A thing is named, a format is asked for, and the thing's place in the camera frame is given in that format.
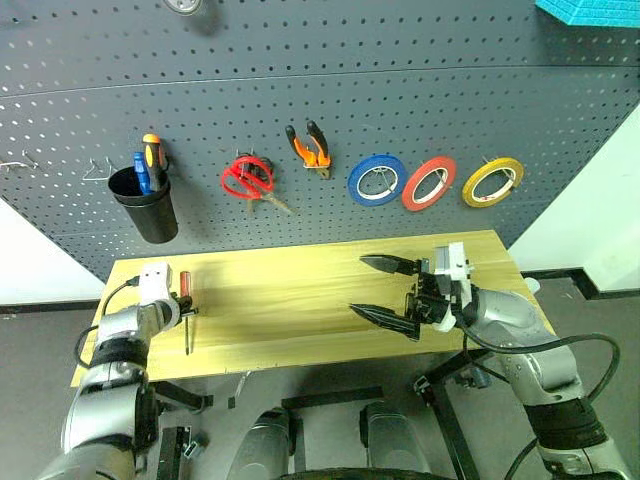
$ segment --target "gray floor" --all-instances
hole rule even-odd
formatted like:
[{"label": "gray floor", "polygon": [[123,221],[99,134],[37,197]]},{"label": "gray floor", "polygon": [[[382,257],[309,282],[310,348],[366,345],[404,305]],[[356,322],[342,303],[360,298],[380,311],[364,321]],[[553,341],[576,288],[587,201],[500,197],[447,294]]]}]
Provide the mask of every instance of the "gray floor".
[{"label": "gray floor", "polygon": [[[560,335],[601,331],[616,337],[623,361],[610,387],[596,401],[601,421],[614,436],[632,471],[640,472],[640,298],[585,301],[569,280],[546,280],[538,299]],[[71,348],[91,312],[57,312],[0,317],[0,470],[1,479],[33,478],[58,452],[60,428],[72,398],[66,387],[73,371]],[[574,348],[583,380],[593,385],[608,361],[608,347]],[[381,385],[388,401],[409,415],[434,473],[453,476],[432,413],[411,393],[417,374],[442,356],[413,356],[276,369],[254,373],[235,410],[226,409],[237,375],[182,382],[214,393],[213,409],[194,416],[164,415],[162,425],[188,424],[210,438],[204,454],[190,466],[194,480],[224,479],[242,436],[265,409],[281,398]],[[522,408],[506,385],[485,390],[448,387],[458,417],[483,478],[501,478],[531,438]],[[358,411],[366,402],[301,411],[305,422],[308,468],[364,466],[358,441]],[[153,465],[146,478],[154,478]],[[522,465],[518,479],[548,478],[537,455]]]}]

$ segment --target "tape roll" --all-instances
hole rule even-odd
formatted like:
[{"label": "tape roll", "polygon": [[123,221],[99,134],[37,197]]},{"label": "tape roll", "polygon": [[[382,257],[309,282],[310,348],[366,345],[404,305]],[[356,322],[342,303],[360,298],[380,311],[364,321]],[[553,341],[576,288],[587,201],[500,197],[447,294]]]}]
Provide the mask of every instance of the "tape roll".
[{"label": "tape roll", "polygon": [[[362,191],[362,180],[370,173],[383,175],[386,188],[379,193],[365,193]],[[362,160],[351,171],[347,180],[347,188],[351,197],[360,205],[375,207],[384,205],[396,198],[407,183],[407,170],[400,160],[392,155],[372,155]]]},{"label": "tape roll", "polygon": [[[425,196],[416,198],[416,191],[422,181],[429,175],[438,175],[440,181]],[[456,162],[450,157],[433,157],[415,171],[402,192],[402,203],[412,212],[430,207],[444,195],[456,177]]]},{"label": "tape roll", "polygon": [[[505,184],[491,195],[478,196],[476,188],[482,180],[494,172],[502,171],[505,174]],[[501,202],[509,196],[511,190],[520,185],[524,177],[524,167],[515,158],[502,157],[492,160],[476,170],[462,187],[462,198],[467,205],[476,208],[490,207]]]}]

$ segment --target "gray pegboard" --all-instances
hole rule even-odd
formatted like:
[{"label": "gray pegboard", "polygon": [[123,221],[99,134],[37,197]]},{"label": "gray pegboard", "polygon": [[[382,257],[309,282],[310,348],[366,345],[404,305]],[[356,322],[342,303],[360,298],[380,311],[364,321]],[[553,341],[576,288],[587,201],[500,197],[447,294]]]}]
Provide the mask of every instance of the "gray pegboard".
[{"label": "gray pegboard", "polygon": [[[3,173],[0,192],[103,279],[130,256],[482,228],[509,245],[637,102],[631,30],[566,27],[528,1],[225,1],[209,5],[210,32],[153,3],[20,5],[0,27],[0,160],[26,149],[43,169]],[[307,118],[329,141],[330,181],[284,136]],[[165,245],[141,239],[105,182],[82,181],[90,156],[127,166],[146,131],[174,158],[180,233]],[[249,219],[220,189],[251,148],[276,163],[297,215],[265,203]],[[410,173],[454,157],[452,191],[419,213],[399,199],[354,203],[349,172],[385,152]],[[471,209],[460,190],[483,156],[514,156],[526,177],[503,203]]]},{"label": "gray pegboard", "polygon": [[571,28],[530,0],[24,0],[3,7],[4,94],[478,66],[638,64],[632,29]]}]

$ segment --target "red tape roll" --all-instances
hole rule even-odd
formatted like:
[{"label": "red tape roll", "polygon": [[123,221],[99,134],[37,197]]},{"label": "red tape roll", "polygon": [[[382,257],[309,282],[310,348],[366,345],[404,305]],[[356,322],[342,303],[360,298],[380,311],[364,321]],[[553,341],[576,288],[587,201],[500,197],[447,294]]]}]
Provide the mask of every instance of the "red tape roll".
[{"label": "red tape roll", "polygon": [[[434,173],[439,174],[440,181],[438,185],[422,198],[415,198],[416,190],[422,180],[427,175]],[[417,212],[423,208],[430,207],[436,203],[442,195],[449,190],[456,177],[456,162],[450,157],[433,157],[427,163],[422,165],[416,172],[411,175],[402,192],[402,203],[412,212]]]}]

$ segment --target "white wall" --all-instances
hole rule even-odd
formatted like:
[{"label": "white wall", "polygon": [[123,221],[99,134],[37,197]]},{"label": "white wall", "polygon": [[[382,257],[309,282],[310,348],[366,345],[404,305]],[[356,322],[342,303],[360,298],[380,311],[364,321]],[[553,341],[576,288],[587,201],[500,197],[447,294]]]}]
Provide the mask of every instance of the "white wall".
[{"label": "white wall", "polygon": [[100,298],[104,283],[0,200],[0,305]]},{"label": "white wall", "polygon": [[582,267],[600,291],[640,288],[640,106],[509,252],[523,271]]}]

